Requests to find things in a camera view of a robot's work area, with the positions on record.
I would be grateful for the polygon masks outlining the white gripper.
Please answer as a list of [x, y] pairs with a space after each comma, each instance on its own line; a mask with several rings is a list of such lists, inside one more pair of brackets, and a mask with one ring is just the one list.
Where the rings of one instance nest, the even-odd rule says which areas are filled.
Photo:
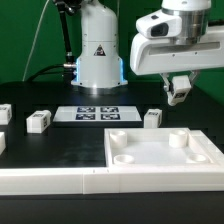
[[165, 92], [171, 92], [169, 73], [192, 71], [194, 86], [203, 69], [224, 67], [224, 26], [212, 26], [197, 44], [176, 45], [170, 38], [147, 39], [137, 34], [132, 42], [130, 67], [136, 75], [160, 74]]

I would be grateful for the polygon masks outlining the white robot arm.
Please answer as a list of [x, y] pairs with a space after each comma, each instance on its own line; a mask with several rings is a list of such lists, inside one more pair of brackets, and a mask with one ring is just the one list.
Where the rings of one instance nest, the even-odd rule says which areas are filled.
[[[130, 67], [137, 75], [224, 67], [224, 25], [208, 20], [211, 0], [162, 0], [136, 21]], [[117, 16], [99, 0], [81, 2], [82, 53], [72, 82], [93, 92], [123, 85]]]

